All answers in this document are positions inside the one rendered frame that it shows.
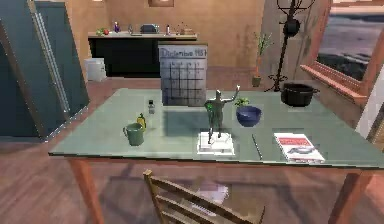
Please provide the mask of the grey standing calendar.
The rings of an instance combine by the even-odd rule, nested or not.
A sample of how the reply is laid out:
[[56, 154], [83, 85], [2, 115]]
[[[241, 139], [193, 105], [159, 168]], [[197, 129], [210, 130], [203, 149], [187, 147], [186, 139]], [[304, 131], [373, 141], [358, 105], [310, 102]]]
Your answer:
[[208, 45], [165, 42], [158, 50], [163, 105], [201, 107], [206, 101]]

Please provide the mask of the black cooking pot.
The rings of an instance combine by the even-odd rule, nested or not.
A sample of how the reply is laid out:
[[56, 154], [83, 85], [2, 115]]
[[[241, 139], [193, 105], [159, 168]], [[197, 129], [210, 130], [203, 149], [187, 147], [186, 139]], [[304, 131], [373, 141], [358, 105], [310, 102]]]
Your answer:
[[281, 101], [291, 107], [306, 107], [315, 93], [320, 90], [301, 83], [284, 83], [281, 90]]

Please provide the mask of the red and white book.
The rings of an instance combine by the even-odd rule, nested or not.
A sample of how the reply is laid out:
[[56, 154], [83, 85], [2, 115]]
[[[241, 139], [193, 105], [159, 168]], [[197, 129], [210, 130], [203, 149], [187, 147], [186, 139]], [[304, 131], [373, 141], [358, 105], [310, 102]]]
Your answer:
[[289, 162], [323, 163], [325, 161], [305, 134], [275, 133], [274, 137]]

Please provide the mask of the wooden framed window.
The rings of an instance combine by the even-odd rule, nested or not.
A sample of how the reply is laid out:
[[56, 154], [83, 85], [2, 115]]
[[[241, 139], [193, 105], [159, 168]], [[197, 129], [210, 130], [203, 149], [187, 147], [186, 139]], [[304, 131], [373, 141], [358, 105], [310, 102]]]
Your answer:
[[322, 0], [301, 68], [346, 96], [367, 103], [384, 62], [384, 0]]

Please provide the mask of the wooden framed wall picture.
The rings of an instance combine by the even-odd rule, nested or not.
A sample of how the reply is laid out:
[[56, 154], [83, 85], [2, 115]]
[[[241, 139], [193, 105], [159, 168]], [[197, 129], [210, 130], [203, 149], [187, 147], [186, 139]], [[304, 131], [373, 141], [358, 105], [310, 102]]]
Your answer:
[[148, 0], [149, 7], [174, 7], [174, 0]]

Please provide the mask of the blue mixing bowl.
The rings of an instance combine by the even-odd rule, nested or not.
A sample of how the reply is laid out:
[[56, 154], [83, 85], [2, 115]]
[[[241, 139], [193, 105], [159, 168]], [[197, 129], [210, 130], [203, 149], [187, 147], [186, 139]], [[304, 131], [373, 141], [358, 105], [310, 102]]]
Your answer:
[[262, 111], [254, 106], [241, 106], [236, 109], [236, 117], [243, 127], [253, 127], [259, 123]]

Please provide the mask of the grey toaster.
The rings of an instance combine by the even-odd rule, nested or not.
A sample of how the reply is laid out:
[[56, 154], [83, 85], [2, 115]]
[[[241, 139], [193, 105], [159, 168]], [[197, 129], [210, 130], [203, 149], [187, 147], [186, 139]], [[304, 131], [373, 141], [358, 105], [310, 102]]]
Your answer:
[[156, 34], [159, 32], [159, 29], [156, 24], [143, 24], [140, 27], [140, 32], [142, 34]]

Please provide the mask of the white bin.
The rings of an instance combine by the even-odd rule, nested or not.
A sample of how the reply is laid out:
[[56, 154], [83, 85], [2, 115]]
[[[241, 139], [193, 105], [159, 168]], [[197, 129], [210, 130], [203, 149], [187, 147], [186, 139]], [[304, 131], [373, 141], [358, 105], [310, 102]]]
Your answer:
[[106, 67], [103, 58], [86, 59], [85, 68], [88, 81], [100, 82], [106, 78]]

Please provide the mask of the wooden slatted chair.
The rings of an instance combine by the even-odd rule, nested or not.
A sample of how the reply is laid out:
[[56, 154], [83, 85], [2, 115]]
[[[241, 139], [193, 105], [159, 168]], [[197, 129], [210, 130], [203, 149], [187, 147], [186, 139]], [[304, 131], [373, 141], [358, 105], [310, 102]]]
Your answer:
[[266, 206], [237, 204], [227, 185], [199, 176], [191, 185], [182, 186], [150, 169], [143, 177], [160, 224], [263, 224]]

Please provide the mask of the dark grey fridge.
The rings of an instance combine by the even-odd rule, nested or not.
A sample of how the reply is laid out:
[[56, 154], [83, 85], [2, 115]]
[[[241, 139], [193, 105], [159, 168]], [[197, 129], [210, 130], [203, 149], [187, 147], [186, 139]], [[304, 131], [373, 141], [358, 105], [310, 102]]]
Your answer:
[[66, 5], [0, 0], [0, 136], [46, 138], [88, 103]]

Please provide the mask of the potted house plant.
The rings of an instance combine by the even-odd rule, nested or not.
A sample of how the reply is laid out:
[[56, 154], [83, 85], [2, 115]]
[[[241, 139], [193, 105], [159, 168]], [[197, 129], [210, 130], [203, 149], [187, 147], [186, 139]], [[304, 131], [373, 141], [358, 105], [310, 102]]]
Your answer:
[[255, 72], [252, 77], [252, 86], [253, 87], [259, 87], [261, 82], [261, 75], [260, 75], [260, 66], [262, 63], [262, 58], [265, 50], [273, 44], [271, 40], [272, 34], [260, 34], [255, 35], [255, 38], [257, 40], [257, 57], [256, 57], [256, 67]]

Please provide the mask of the glass top wooden table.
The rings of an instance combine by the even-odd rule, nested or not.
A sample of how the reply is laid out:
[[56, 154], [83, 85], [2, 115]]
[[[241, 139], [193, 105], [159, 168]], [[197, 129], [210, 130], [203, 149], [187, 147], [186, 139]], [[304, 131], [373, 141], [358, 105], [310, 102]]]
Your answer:
[[[164, 106], [156, 89], [117, 90], [85, 121], [52, 150], [63, 156], [72, 171], [88, 206], [93, 224], [104, 224], [104, 217], [90, 172], [93, 162], [160, 163], [179, 166], [246, 167], [342, 172], [342, 190], [328, 224], [348, 224], [356, 201], [375, 173], [384, 173], [384, 154], [348, 127], [318, 101], [304, 108], [283, 104], [273, 92], [246, 91], [244, 97], [262, 111], [254, 127], [243, 127], [236, 120], [234, 107], [224, 109], [224, 127], [234, 137], [235, 154], [216, 158], [197, 153], [198, 134], [207, 125], [201, 107]], [[143, 112], [147, 100], [157, 102], [155, 114], [148, 116], [149, 129], [142, 145], [133, 147], [123, 128]], [[289, 162], [276, 144], [274, 134], [303, 133], [325, 158], [324, 163]], [[259, 159], [252, 134], [263, 155]]]

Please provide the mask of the silver human statue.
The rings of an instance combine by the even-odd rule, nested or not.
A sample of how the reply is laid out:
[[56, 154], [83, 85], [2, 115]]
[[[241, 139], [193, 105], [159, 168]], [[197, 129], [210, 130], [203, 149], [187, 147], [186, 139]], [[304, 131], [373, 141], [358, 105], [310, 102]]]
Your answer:
[[215, 97], [208, 99], [204, 103], [208, 114], [209, 129], [207, 132], [198, 134], [198, 154], [223, 156], [233, 156], [235, 154], [232, 136], [223, 131], [223, 108], [227, 103], [236, 99], [239, 90], [240, 86], [237, 85], [231, 98], [223, 98], [221, 91], [217, 90]]

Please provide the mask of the green mug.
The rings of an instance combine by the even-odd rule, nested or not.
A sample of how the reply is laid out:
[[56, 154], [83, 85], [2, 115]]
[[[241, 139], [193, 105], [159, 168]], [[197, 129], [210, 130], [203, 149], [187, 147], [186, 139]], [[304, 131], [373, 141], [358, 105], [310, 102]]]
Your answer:
[[140, 146], [144, 142], [143, 127], [139, 123], [132, 123], [123, 128], [123, 133], [131, 146]]

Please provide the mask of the black kitchen counter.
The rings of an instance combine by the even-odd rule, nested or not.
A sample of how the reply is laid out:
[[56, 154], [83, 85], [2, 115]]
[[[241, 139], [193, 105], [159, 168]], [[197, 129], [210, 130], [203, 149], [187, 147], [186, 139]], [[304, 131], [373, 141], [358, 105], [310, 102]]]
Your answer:
[[193, 35], [129, 34], [128, 32], [109, 33], [99, 36], [88, 34], [88, 42], [93, 58], [103, 58], [108, 77], [159, 78], [158, 45], [163, 42], [192, 41]]

